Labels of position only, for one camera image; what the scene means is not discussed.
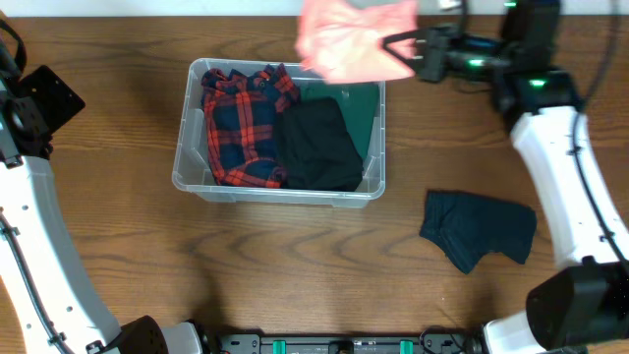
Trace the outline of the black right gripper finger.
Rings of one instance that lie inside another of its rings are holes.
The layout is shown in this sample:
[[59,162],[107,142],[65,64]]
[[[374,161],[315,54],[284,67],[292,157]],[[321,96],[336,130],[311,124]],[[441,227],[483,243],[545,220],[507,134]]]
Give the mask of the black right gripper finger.
[[401,51],[395,49],[390,43],[384,43],[382,48],[387,54],[394,57],[415,74],[419,74],[423,68],[424,57],[422,55],[418,55],[414,47],[411,47],[410,54],[403,54]]
[[390,46],[392,43],[397,43],[407,39],[413,39],[415,43],[424,41],[426,39],[426,30],[414,29],[389,35],[382,40],[382,46]]

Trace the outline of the green garment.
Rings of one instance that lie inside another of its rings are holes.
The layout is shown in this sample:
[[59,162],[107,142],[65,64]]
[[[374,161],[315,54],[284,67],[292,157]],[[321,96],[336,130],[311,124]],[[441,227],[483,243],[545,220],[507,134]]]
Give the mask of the green garment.
[[327,85],[310,82],[301,85],[300,91],[303,101],[329,97],[337,102],[354,146],[362,160],[365,160],[379,103],[379,86],[375,83]]

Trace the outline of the pink shirt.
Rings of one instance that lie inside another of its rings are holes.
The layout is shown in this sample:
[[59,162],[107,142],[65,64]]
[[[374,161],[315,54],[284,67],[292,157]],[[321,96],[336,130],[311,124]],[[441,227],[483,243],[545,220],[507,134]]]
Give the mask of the pink shirt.
[[[392,34],[417,28],[414,0],[360,9],[346,0],[306,0],[295,44],[301,67],[328,84],[359,84],[411,78],[406,68],[382,48]],[[393,47],[410,54],[414,41]]]

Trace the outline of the black garment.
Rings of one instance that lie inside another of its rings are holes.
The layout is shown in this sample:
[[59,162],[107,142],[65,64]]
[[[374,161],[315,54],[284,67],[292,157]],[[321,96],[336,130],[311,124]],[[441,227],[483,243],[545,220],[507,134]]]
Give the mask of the black garment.
[[354,192],[363,181],[363,159],[332,98],[285,109],[276,118],[273,137],[287,189]]

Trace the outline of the dark teal garment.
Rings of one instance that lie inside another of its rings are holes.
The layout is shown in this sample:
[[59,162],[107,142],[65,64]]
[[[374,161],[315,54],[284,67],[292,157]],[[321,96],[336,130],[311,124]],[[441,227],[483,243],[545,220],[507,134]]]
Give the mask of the dark teal garment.
[[468,274],[492,253],[524,264],[537,226],[537,215],[528,206],[460,191],[431,190],[419,235]]

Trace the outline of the red navy plaid shirt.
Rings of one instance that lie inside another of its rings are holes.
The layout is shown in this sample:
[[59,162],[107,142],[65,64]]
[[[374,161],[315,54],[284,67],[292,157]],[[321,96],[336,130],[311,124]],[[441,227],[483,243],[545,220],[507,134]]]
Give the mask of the red navy plaid shirt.
[[251,75],[208,70],[201,79],[208,164],[219,186],[279,189],[287,173],[277,157],[275,121],[301,102],[286,67]]

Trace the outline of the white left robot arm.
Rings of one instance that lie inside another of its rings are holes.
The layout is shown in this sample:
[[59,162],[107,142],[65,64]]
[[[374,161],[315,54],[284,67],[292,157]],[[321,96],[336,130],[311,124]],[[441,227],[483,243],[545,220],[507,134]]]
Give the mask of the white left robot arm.
[[29,353],[205,353],[192,321],[119,324],[98,296],[65,225],[50,164],[54,133],[84,101],[50,68],[24,73],[27,51],[1,49],[1,277]]

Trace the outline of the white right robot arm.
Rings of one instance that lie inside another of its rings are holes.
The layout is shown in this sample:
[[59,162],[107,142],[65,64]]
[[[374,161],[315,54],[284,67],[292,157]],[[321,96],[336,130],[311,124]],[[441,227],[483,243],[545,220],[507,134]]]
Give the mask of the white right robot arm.
[[499,39],[465,23],[387,36],[382,48],[414,41],[408,66],[426,82],[453,75],[486,82],[513,147],[539,195],[558,272],[533,289],[525,309],[477,333],[424,333],[428,353],[583,353],[628,335],[628,230],[591,147],[588,98],[552,57],[559,0],[505,5]]

